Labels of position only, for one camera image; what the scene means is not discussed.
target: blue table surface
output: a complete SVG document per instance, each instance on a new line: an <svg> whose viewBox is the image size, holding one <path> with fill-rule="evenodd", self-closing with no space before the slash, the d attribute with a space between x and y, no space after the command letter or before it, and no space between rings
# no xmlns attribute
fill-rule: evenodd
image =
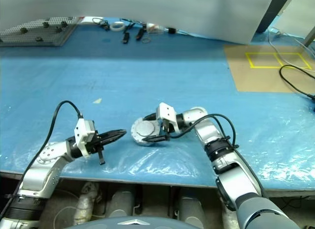
<svg viewBox="0 0 315 229"><path fill-rule="evenodd" d="M234 123L239 151L266 188L315 188L314 103L295 93L238 92L223 41L154 35L121 43L121 32L78 26L57 48L2 48L0 170L22 173L42 145L56 105L73 101L99 132L127 129L98 156L67 165L63 177L169 185L215 186L195 134L155 146L134 143L133 122L165 102L179 113L203 106ZM267 44L267 34L253 44ZM287 45L277 38L275 44ZM100 104L93 103L101 98ZM62 107L51 141L73 136L76 115ZM224 125L230 133L229 126Z"/></svg>

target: white tape roll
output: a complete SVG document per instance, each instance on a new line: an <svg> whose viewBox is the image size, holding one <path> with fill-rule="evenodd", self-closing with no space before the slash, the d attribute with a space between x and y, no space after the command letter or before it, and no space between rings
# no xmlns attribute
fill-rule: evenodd
<svg viewBox="0 0 315 229"><path fill-rule="evenodd" d="M126 26L123 22L118 21L113 22L109 27L112 31L122 31L125 29Z"/></svg>

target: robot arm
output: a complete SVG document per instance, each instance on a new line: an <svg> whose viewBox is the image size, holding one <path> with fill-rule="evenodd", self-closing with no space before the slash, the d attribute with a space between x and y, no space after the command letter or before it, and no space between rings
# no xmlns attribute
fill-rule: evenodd
<svg viewBox="0 0 315 229"><path fill-rule="evenodd" d="M225 205L230 210L237 211L240 229L299 228L274 203L265 198L262 185L245 159L236 150L235 141L230 143L224 131L221 129L220 132L210 121L209 117L214 117L216 120L215 115L207 114L202 107L176 114L173 107L161 103L156 111L156 120L153 116L153 114L149 115L149 118L144 118L143 122L157 122L160 119L165 134L145 136L149 132L143 132L141 128L138 128L138 126L143 127L138 122L137 126L133 126L132 135L135 141L146 145L167 141L171 138L179 138L193 128L218 175L216 184Z"/></svg>
<svg viewBox="0 0 315 229"><path fill-rule="evenodd" d="M113 130L98 134L92 120L79 118L75 136L63 142L49 143L25 173L23 181L1 219L0 229L36 229L47 200L51 197L64 166L76 158L98 153L100 164L104 145L116 141L126 133Z"/></svg>

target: plastic sheet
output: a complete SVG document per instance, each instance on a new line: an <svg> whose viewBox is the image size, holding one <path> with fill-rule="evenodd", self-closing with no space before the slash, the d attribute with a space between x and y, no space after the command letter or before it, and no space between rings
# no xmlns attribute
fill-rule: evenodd
<svg viewBox="0 0 315 229"><path fill-rule="evenodd" d="M61 48L1 51L2 172L22 173L43 143L56 105L73 101L99 132L125 128L160 102L177 112L203 106L234 123L239 151L266 188L315 187L314 104L297 94L238 92L223 42L183 35L121 43L121 33L80 26ZM256 41L263 43L265 36ZM100 103L93 103L102 98ZM51 141L73 135L75 112L63 107ZM224 124L226 133L229 126ZM63 177L168 185L215 186L215 174L193 132L155 146L130 133L98 156L67 165Z"/></svg>

